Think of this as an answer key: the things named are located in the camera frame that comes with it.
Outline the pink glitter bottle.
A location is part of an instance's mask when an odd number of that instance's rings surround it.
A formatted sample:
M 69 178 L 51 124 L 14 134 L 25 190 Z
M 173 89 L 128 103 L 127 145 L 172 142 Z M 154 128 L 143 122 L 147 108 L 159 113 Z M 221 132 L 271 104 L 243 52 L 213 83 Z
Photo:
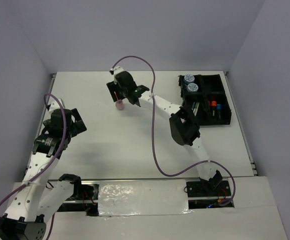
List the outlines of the pink glitter bottle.
M 118 100 L 115 102 L 115 107 L 117 110 L 121 111 L 124 109 L 124 102 L 122 100 Z

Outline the blue glitter jar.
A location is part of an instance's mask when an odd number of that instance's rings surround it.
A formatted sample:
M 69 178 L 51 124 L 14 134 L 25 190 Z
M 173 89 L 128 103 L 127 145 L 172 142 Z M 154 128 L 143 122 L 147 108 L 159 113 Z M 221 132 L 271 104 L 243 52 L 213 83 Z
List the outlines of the blue glitter jar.
M 183 77 L 183 82 L 188 85 L 195 82 L 195 76 L 192 74 L 186 74 Z
M 189 83 L 186 87 L 189 93 L 196 93 L 199 90 L 199 86 L 196 83 Z

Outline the yellow green pen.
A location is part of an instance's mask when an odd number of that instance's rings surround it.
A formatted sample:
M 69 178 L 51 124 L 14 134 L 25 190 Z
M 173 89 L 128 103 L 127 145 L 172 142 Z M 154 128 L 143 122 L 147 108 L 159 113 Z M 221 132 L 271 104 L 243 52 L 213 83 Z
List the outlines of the yellow green pen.
M 200 102 L 197 102 L 196 107 L 195 107 L 195 110 L 193 111 L 194 116 L 197 115 L 198 110 L 199 110 L 199 106 L 200 106 Z

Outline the pink highlighter marker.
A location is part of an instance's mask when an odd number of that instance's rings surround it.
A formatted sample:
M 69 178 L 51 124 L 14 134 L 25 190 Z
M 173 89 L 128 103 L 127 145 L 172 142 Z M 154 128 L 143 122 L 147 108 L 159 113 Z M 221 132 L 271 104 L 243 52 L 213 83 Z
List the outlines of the pink highlighter marker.
M 207 103 L 208 103 L 209 110 L 211 110 L 211 107 L 212 107 L 212 99 L 211 99 L 211 97 L 209 95 L 207 96 Z

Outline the orange highlighter marker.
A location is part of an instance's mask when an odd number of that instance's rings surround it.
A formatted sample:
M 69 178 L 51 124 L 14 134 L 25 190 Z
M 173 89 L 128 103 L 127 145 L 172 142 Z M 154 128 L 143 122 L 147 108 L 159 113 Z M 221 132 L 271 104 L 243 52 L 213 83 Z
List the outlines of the orange highlighter marker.
M 217 116 L 217 102 L 216 101 L 210 102 L 210 111 L 211 111 L 211 118 L 215 119 Z

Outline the blue highlighter marker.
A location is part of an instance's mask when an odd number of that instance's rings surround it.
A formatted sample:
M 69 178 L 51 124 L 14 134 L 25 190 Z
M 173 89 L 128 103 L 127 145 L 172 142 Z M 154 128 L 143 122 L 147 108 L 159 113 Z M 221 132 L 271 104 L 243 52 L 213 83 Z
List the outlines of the blue highlighter marker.
M 222 119 L 222 105 L 219 103 L 216 105 L 216 113 L 217 119 L 220 121 Z

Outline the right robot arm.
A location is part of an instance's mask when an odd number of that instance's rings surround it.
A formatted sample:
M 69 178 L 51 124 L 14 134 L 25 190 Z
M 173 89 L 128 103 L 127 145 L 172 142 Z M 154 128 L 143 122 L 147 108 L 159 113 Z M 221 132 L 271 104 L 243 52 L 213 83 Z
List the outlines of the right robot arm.
M 106 84 L 114 101 L 127 99 L 132 105 L 148 109 L 152 112 L 151 146 L 155 165 L 165 177 L 177 177 L 196 167 L 198 177 L 202 182 L 202 190 L 208 196 L 215 195 L 220 189 L 223 177 L 203 147 L 200 126 L 193 110 L 188 106 L 181 106 L 155 95 L 144 85 L 137 85 L 132 75 L 120 66 L 110 69 L 114 80 Z M 159 166 L 155 150 L 155 117 L 165 119 L 169 124 L 170 134 L 174 142 L 184 147 L 191 156 L 194 164 L 178 173 L 168 174 Z

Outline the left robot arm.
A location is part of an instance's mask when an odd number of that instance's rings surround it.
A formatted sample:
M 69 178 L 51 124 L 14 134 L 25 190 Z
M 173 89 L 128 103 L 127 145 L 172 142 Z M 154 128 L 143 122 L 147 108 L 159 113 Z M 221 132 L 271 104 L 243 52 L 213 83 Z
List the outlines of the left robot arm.
M 41 134 L 34 140 L 30 163 L 19 190 L 0 216 L 2 240 L 41 240 L 47 222 L 67 199 L 83 195 L 79 176 L 64 173 L 52 190 L 43 195 L 50 175 L 71 139 L 87 130 L 78 110 L 55 109 L 43 122 Z

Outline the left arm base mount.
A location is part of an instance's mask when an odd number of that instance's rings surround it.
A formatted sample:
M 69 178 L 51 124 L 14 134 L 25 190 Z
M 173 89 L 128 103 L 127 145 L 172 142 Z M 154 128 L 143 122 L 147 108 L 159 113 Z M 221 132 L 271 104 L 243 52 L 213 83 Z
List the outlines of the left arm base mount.
M 58 213 L 83 213 L 85 216 L 97 217 L 99 184 L 82 184 L 78 194 L 69 197 L 58 208 Z

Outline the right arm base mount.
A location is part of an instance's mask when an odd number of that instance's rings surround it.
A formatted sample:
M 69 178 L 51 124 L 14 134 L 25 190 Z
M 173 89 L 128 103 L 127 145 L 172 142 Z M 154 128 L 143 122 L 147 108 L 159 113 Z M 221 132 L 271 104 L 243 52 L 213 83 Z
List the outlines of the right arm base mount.
M 207 192 L 200 181 L 187 181 L 183 191 L 187 194 L 188 207 L 190 210 L 233 208 L 233 202 L 220 205 L 226 199 L 230 199 L 232 192 L 227 180 L 223 180 L 213 191 Z

